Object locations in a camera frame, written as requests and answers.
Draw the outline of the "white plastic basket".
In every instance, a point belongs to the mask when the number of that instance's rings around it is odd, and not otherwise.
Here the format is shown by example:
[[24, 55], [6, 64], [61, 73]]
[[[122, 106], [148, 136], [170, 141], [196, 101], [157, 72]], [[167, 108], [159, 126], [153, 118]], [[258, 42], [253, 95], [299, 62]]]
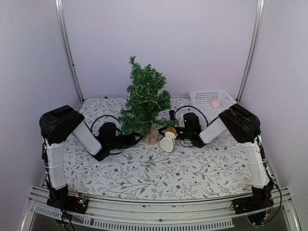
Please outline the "white plastic basket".
[[[230, 108], [237, 102], [233, 99], [226, 91], [205, 91], [205, 90], [194, 90], [189, 92], [189, 96], [196, 108], [198, 108], [211, 122], [216, 118], [219, 113]], [[211, 107], [210, 103], [213, 100], [218, 100], [220, 106], [217, 109]]]

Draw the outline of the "right aluminium frame post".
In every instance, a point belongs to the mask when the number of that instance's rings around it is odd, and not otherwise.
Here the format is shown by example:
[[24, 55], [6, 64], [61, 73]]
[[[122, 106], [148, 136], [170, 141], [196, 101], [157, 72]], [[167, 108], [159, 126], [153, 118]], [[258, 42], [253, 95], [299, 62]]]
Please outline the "right aluminium frame post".
[[253, 64], [253, 59], [255, 55], [255, 51], [257, 48], [257, 41], [262, 25], [262, 18], [263, 18], [263, 12], [264, 12], [264, 0], [257, 0], [257, 5], [256, 5], [256, 12], [255, 12], [255, 19], [254, 19], [254, 25], [253, 25], [253, 31], [252, 31], [252, 37], [251, 37], [251, 42], [248, 50], [248, 57], [246, 60], [242, 80], [240, 83], [240, 88], [237, 94], [236, 101], [240, 103], [243, 98], [244, 98], [244, 92], [248, 83], [248, 79], [250, 76], [252, 64]]

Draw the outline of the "orange brown ornament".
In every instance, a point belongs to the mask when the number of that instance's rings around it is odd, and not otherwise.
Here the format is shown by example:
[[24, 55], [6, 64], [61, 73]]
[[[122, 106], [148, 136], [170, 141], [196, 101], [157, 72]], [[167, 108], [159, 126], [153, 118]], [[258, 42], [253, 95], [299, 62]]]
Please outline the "orange brown ornament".
[[167, 129], [165, 130], [165, 133], [167, 133], [167, 132], [173, 133], [175, 135], [175, 137], [178, 136], [177, 131], [174, 127], [167, 127]]

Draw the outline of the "aluminium frame post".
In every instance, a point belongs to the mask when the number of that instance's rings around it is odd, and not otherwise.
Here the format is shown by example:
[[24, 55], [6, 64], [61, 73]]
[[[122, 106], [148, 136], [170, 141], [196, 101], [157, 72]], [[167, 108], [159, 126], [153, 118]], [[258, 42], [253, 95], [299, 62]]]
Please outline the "aluminium frame post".
[[255, 19], [254, 19], [254, 25], [253, 25], [253, 31], [252, 31], [252, 37], [251, 37], [251, 42], [248, 50], [248, 57], [246, 60], [242, 80], [240, 83], [240, 88], [237, 94], [236, 101], [240, 103], [243, 98], [244, 98], [244, 92], [248, 83], [248, 79], [250, 76], [252, 64], [253, 64], [253, 59], [255, 55], [255, 51], [257, 48], [257, 41], [262, 25], [262, 18], [263, 18], [263, 12], [264, 12], [264, 0], [257, 0], [257, 5], [256, 5], [256, 12], [255, 12]]
[[65, 16], [64, 16], [64, 8], [63, 8], [63, 1], [62, 0], [55, 0], [55, 9], [56, 9], [56, 14], [57, 14], [57, 19], [58, 19], [58, 24], [59, 24], [59, 29], [60, 29], [60, 34], [62, 37], [62, 42], [64, 46], [64, 52], [65, 56], [67, 59], [69, 71], [71, 74], [71, 78], [73, 81], [73, 85], [78, 97], [78, 100], [83, 103], [84, 102], [84, 97], [82, 94], [81, 86], [77, 77], [77, 72], [75, 69], [75, 63], [73, 60], [70, 44], [69, 44], [69, 37], [68, 37], [68, 32], [66, 28], [66, 23], [65, 23]]

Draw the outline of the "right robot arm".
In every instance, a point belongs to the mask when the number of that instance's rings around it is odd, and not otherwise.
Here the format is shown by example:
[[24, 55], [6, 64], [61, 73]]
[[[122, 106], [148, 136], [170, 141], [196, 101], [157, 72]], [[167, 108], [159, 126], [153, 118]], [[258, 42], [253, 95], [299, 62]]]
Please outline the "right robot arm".
[[255, 211], [274, 205], [271, 191], [274, 187], [267, 167], [267, 157], [261, 140], [260, 120], [256, 115], [235, 103], [201, 129], [194, 113], [184, 117], [184, 127], [176, 127], [180, 139], [189, 139], [193, 146], [201, 148], [228, 131], [241, 144], [252, 173], [252, 195], [233, 200], [231, 206], [237, 213]]

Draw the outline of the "small green christmas tree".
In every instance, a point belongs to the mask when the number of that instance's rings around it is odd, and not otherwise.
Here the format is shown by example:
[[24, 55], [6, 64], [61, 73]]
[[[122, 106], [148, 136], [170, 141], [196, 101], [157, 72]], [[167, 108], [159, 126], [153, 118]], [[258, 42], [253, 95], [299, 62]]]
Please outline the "small green christmas tree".
[[128, 101], [120, 111], [119, 121], [124, 135], [137, 132], [144, 137], [151, 133], [151, 128], [175, 127], [177, 121], [160, 119], [161, 112], [171, 109], [171, 95], [165, 89], [167, 77], [151, 64], [142, 66], [130, 56]]

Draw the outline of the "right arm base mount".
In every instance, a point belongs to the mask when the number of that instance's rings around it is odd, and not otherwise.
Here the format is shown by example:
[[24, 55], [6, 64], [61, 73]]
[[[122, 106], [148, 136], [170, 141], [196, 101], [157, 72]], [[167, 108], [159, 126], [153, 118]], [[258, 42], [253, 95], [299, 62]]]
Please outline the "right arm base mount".
[[254, 212], [261, 210], [259, 213], [254, 213], [248, 215], [248, 221], [255, 226], [263, 225], [270, 216], [272, 212], [272, 206], [274, 205], [272, 197], [268, 197], [265, 200], [262, 200], [260, 197], [249, 196], [243, 197], [240, 199], [232, 200], [232, 203], [229, 207], [231, 211], [234, 211], [236, 215], [244, 214], [249, 212]]

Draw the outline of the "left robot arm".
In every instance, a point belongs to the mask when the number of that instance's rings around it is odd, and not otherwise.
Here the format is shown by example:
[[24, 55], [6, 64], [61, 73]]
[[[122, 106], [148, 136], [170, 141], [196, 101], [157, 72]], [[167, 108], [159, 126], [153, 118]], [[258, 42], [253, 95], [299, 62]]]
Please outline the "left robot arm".
[[102, 119], [107, 121], [97, 135], [94, 125], [69, 105], [46, 112], [39, 120], [42, 159], [51, 189], [56, 190], [52, 199], [61, 209], [72, 203], [64, 190], [134, 199], [146, 191], [133, 161], [140, 149], [139, 134], [124, 135], [113, 116]]

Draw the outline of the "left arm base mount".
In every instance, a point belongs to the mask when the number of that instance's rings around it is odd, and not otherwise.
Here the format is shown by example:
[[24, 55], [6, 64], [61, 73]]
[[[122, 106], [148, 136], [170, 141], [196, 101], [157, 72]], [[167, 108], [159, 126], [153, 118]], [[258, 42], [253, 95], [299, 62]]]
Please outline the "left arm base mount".
[[52, 194], [50, 193], [47, 205], [62, 209], [69, 212], [85, 214], [88, 208], [88, 198], [84, 196], [71, 196], [68, 194]]

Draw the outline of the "left aluminium frame post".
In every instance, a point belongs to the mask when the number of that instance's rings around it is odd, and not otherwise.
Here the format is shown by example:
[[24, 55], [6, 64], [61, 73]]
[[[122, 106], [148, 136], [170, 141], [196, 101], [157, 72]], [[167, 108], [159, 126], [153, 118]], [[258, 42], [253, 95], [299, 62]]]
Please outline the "left aluminium frame post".
[[66, 28], [66, 23], [65, 23], [65, 16], [64, 16], [64, 8], [63, 8], [63, 1], [62, 0], [55, 0], [55, 9], [56, 9], [56, 14], [57, 14], [57, 19], [58, 19], [58, 24], [59, 24], [59, 29], [60, 29], [60, 34], [62, 37], [62, 42], [64, 46], [64, 52], [65, 56], [67, 59], [69, 71], [71, 74], [71, 78], [73, 81], [73, 85], [78, 97], [78, 100], [83, 103], [84, 102], [84, 97], [82, 94], [81, 86], [77, 77], [77, 72], [75, 69], [75, 63], [73, 60], [70, 44], [69, 44], [69, 37], [68, 37], [68, 32]]

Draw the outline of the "front aluminium rail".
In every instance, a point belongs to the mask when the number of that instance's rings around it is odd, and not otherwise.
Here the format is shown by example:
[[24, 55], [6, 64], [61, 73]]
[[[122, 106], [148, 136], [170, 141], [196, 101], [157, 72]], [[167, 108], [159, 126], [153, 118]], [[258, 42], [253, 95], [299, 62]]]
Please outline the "front aluminium rail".
[[272, 191], [271, 215], [264, 225], [253, 225], [261, 210], [236, 214], [233, 196], [193, 200], [146, 201], [92, 195], [85, 214], [63, 218], [59, 209], [47, 205], [49, 192], [33, 187], [22, 219], [23, 231], [301, 231], [287, 188]]

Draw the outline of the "pink pompom ornament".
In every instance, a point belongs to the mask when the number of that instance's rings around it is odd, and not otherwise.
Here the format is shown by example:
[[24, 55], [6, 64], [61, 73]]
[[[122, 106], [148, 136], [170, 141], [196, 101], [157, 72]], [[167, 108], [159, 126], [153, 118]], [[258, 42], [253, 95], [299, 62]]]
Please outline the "pink pompom ornament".
[[212, 108], [217, 109], [220, 106], [220, 102], [218, 100], [213, 100], [210, 105]]

